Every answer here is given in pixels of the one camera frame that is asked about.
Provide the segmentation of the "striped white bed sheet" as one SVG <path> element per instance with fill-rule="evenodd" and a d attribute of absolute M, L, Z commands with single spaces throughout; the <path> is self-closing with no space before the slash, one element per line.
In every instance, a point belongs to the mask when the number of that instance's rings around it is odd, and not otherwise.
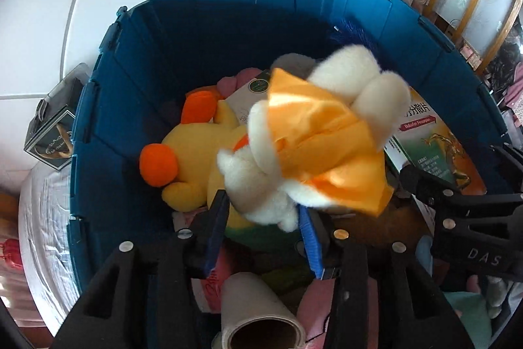
<path fill-rule="evenodd" d="M 20 253 L 38 313 L 56 335 L 80 297 L 70 255 L 70 166 L 57 171 L 39 163 L 21 185 Z"/>

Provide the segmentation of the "white paper roll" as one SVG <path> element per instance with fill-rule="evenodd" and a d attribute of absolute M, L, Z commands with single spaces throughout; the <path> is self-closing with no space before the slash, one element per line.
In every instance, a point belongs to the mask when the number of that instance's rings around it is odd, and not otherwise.
<path fill-rule="evenodd" d="M 303 348 L 306 331 L 255 274 L 231 275 L 222 287 L 223 348 Z"/>

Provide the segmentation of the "green orange medicine box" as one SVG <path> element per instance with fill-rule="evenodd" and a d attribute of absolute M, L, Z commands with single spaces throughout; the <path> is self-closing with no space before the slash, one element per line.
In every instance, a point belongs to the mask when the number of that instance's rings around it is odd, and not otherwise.
<path fill-rule="evenodd" d="M 384 150 L 396 171 L 411 164 L 445 180 L 465 195 L 487 192 L 462 144 L 414 89 L 411 90 L 409 110 Z"/>

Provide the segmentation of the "white orange plush toy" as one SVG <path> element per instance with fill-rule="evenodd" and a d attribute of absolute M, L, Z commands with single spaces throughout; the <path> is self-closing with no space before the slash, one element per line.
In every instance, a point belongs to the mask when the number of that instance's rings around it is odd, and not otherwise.
<path fill-rule="evenodd" d="M 393 195 L 384 146 L 410 104 L 407 82 L 362 45 L 335 51 L 307 79 L 274 69 L 245 145 L 217 153 L 231 206 L 285 232 L 298 228 L 301 205 L 379 216 Z"/>

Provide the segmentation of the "pink tissue pack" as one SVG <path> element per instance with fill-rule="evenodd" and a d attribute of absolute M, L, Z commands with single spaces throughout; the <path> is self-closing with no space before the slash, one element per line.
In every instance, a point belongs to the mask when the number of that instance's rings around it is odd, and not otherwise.
<path fill-rule="evenodd" d="M 189 213 L 174 211 L 172 214 L 175 231 L 188 228 L 194 217 L 207 210 L 205 207 L 196 209 Z M 233 261 L 229 253 L 222 246 L 210 275 L 206 279 L 192 279 L 192 290 L 198 308 L 204 314 L 220 314 L 222 310 L 222 287 L 223 283 L 232 275 Z"/>

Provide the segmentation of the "blue plastic storage crate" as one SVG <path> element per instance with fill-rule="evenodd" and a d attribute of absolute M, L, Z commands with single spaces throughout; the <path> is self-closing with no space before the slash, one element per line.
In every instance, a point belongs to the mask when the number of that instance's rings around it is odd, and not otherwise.
<path fill-rule="evenodd" d="M 436 110 L 488 192 L 507 193 L 493 152 L 508 139 L 495 101 L 447 36 L 404 1 L 147 0 L 119 11 L 76 111 L 67 231 L 78 287 L 122 242 L 172 233 L 171 209 L 137 161 L 179 122 L 188 92 L 286 53 L 325 58 L 346 42 L 349 21 L 380 65 Z"/>

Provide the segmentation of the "white green small box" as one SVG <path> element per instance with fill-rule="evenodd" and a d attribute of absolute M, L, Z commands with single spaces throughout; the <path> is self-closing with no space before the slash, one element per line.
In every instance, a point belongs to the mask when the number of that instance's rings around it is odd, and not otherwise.
<path fill-rule="evenodd" d="M 253 105 L 267 98 L 270 71 L 264 70 L 225 99 L 236 114 L 240 124 L 245 125 Z"/>

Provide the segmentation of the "grey fluffy plush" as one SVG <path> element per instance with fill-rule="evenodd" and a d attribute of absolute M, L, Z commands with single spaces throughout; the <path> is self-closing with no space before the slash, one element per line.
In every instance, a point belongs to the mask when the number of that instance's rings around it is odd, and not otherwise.
<path fill-rule="evenodd" d="M 297 53 L 288 53 L 278 57 L 271 65 L 270 70 L 274 71 L 279 68 L 288 74 L 306 80 L 315 67 L 315 59 Z"/>

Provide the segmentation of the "pink pig plush teal dress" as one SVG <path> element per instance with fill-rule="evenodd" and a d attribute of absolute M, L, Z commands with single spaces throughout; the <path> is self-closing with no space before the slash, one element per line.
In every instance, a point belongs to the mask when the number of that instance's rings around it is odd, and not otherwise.
<path fill-rule="evenodd" d="M 491 321 L 501 314 L 509 292 L 502 278 L 488 276 L 487 280 L 485 294 L 481 293 L 477 275 L 468 279 L 467 291 L 445 294 L 475 348 L 489 348 L 493 333 Z M 314 280 L 300 302 L 297 319 L 306 332 L 306 348 L 324 347 L 333 291 L 334 280 Z"/>

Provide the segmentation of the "black gift box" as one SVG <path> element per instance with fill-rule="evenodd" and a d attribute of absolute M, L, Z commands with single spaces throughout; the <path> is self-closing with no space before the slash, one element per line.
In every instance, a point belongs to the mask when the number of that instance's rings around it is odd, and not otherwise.
<path fill-rule="evenodd" d="M 76 109 L 90 77 L 91 68 L 80 63 L 39 101 L 27 128 L 25 153 L 55 170 L 70 163 Z"/>

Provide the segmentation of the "yellow duck plush green hat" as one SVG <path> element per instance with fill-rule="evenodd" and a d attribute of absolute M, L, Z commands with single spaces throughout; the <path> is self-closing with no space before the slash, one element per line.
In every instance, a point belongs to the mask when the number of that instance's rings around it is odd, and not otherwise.
<path fill-rule="evenodd" d="M 180 124 L 161 143 L 143 147 L 139 170 L 181 213 L 210 206 L 225 190 L 230 198 L 225 234 L 256 250 L 271 249 L 299 227 L 269 137 L 254 135 L 254 124 L 241 124 L 212 91 L 187 96 Z"/>

